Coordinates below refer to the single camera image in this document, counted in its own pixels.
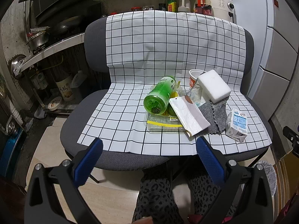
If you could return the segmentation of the white yellow label jar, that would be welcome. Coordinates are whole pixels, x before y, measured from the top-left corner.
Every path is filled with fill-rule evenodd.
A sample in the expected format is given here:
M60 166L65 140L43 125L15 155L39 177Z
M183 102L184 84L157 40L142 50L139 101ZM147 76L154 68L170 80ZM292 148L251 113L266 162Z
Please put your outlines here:
M58 89L65 102L69 102L75 98L72 88L70 87L71 83L72 79L70 76L62 81L56 82L56 85L58 86Z

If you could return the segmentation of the steel counter shelf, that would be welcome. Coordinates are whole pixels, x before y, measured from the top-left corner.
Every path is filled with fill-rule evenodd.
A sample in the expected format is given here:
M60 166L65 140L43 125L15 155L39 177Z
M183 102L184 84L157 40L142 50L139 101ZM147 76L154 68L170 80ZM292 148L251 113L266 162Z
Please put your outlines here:
M80 33L78 35L63 39L47 48L39 52L38 54L32 56L29 59L26 59L20 66L19 74L26 70L27 68L31 67L35 63L45 59L46 57L49 57L57 52L60 52L62 50L65 50L67 48L70 48L72 46L79 45L81 43L84 43L84 33Z

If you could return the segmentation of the green tea plastic bottle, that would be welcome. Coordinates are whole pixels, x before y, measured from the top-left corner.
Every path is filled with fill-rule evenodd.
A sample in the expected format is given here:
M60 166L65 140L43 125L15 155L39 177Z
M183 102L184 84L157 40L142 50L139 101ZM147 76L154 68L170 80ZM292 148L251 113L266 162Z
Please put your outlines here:
M162 115L169 104L171 94L176 89L176 80L173 76L164 76L143 100L144 108L154 115Z

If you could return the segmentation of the white sponge block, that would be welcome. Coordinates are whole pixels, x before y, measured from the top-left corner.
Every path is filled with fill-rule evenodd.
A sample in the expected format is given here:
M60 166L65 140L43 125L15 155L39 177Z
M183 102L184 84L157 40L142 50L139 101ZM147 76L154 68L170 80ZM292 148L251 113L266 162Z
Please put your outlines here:
M214 104L227 98L231 93L230 87L215 70L210 70L199 75L198 83L202 87L203 92Z

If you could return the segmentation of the small floor dish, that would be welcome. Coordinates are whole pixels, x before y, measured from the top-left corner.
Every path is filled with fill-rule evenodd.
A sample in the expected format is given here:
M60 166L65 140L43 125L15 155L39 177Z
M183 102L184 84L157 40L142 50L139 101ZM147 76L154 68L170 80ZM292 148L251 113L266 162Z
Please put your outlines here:
M59 106L62 104L63 98L62 97L55 97L53 100L50 101L48 104L48 109L50 111L55 111L59 108Z

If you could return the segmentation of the striped wooden box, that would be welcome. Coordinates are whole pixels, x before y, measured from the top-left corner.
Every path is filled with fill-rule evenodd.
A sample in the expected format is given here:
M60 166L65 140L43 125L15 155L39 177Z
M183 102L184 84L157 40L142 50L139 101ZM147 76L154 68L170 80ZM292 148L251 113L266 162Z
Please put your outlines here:
M290 151L274 165L274 169L277 175L275 201L282 209L298 186L298 157Z

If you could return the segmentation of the grey white refrigerator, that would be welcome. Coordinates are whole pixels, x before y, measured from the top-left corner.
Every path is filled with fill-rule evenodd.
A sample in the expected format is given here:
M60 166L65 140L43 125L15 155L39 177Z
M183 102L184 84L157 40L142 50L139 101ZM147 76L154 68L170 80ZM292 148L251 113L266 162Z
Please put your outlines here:
M236 22L253 37L254 57L243 93L266 119L278 108L298 57L298 20L286 0L233 0Z

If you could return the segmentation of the grey rag cloth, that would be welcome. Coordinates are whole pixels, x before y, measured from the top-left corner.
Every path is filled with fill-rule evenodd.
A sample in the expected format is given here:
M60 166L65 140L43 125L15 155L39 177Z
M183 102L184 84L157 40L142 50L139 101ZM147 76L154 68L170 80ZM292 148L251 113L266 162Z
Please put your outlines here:
M199 132L199 136L221 134L226 129L226 120L228 117L226 103L228 99L226 97L216 104L208 101L199 107L205 119L210 123L209 127Z

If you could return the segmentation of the yellow cap green bottle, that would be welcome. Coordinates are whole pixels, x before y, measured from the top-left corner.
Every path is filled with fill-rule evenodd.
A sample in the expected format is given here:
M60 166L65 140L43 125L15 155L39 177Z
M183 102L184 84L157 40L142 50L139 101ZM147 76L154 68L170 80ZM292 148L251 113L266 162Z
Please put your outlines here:
M168 12L177 12L176 0L167 0L167 11Z

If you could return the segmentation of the dark soy sauce bottle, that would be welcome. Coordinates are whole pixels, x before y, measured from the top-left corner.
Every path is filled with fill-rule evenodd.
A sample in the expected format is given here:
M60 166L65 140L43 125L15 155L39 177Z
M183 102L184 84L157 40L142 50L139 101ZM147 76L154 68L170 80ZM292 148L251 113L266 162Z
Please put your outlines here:
M159 0L159 10L160 11L166 11L166 1L165 0Z

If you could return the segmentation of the blue white milk carton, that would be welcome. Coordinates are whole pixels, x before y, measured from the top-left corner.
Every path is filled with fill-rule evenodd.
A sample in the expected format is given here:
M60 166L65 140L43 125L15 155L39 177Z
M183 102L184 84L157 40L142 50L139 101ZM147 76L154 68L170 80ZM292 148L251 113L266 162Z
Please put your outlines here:
M237 109L232 109L226 120L226 135L236 142L242 143L247 134L247 114Z

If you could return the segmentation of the white brown paper bag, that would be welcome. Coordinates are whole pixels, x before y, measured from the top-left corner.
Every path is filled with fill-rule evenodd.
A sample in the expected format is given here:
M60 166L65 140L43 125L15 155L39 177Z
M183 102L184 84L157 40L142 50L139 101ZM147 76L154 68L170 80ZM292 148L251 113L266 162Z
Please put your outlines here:
M189 96L170 98L169 104L189 137L200 133L210 126L209 121L203 116Z

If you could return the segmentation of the red label oil bottle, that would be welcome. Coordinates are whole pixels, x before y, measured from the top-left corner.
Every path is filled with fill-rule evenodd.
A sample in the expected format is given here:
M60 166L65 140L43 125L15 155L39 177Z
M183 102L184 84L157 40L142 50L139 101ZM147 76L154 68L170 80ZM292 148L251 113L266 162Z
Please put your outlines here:
M210 0L196 0L194 4L194 13L207 16L212 15L212 5Z

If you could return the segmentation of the white kitchen appliance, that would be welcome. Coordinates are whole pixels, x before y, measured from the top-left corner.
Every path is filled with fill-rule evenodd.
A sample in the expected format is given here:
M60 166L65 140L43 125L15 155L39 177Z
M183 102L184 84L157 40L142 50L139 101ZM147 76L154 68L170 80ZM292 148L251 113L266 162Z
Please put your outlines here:
M235 6L233 0L210 0L212 15L216 18L235 22Z

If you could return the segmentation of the clear plastic wrapper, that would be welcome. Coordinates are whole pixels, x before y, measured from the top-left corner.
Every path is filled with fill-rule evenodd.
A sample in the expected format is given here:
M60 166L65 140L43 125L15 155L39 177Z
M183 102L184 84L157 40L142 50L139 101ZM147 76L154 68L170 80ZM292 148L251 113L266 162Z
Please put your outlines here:
M196 81L195 85L189 88L188 90L185 90L184 87L178 86L176 89L176 92L179 96L189 96L190 99L198 106L200 107L204 103L206 103L206 100L204 98L203 89L199 85L199 83Z

